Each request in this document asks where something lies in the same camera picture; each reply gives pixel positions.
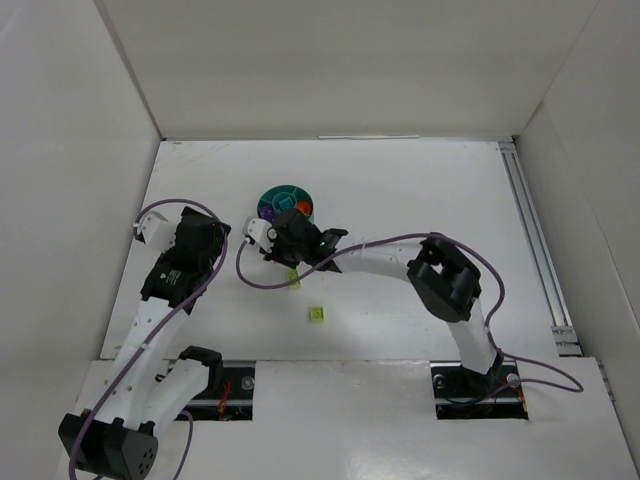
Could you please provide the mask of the long purple lego brick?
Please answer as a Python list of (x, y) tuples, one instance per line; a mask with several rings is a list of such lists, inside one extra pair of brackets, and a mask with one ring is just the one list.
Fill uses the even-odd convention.
[(266, 220), (270, 223), (272, 223), (276, 218), (276, 214), (270, 205), (260, 207), (258, 209), (258, 213), (261, 219)]

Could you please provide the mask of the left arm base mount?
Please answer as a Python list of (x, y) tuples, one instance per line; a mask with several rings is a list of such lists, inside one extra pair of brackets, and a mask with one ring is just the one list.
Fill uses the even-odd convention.
[(224, 361), (216, 389), (208, 387), (184, 407), (195, 421), (251, 421), (256, 363)]

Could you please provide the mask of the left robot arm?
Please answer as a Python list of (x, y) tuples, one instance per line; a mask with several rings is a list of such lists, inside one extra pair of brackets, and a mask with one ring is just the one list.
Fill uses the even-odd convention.
[(138, 215), (133, 237), (159, 256), (140, 291), (133, 323), (101, 395), (81, 413), (68, 413), (58, 435), (69, 456), (67, 475), (144, 479), (159, 438), (172, 421), (191, 415), (185, 406), (222, 379), (219, 352), (190, 346), (162, 380), (156, 378), (168, 347), (196, 301), (218, 275), (227, 255), (229, 225), (213, 211), (181, 200), (173, 223), (150, 204)]

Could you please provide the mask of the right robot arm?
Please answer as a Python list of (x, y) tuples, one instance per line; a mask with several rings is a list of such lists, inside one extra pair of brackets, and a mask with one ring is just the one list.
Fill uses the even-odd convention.
[(501, 362), (481, 307), (481, 272), (453, 241), (429, 234), (419, 243), (396, 239), (356, 242), (345, 229), (320, 230), (303, 213), (288, 210), (270, 223), (254, 219), (246, 233), (263, 258), (290, 268), (364, 273), (409, 283), (426, 310), (444, 321), (459, 349), (461, 366), (488, 376)]

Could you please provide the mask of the long teal lego brick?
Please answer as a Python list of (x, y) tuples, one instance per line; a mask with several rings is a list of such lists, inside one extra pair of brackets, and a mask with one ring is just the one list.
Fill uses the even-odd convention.
[(278, 202), (279, 210), (285, 212), (290, 209), (294, 209), (297, 205), (296, 200), (293, 197), (283, 197)]

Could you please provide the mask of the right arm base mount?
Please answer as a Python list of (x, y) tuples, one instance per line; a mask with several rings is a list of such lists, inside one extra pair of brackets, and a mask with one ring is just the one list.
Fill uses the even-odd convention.
[(464, 369), (459, 362), (430, 365), (438, 420), (528, 420), (520, 385), (495, 391), (519, 378), (514, 362), (506, 362), (488, 377)]

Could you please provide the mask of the orange round lego piece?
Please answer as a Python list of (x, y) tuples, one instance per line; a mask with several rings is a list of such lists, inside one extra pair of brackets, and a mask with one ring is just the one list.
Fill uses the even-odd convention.
[(300, 202), (297, 208), (305, 215), (310, 215), (312, 213), (312, 206), (308, 202), (305, 202), (305, 201)]

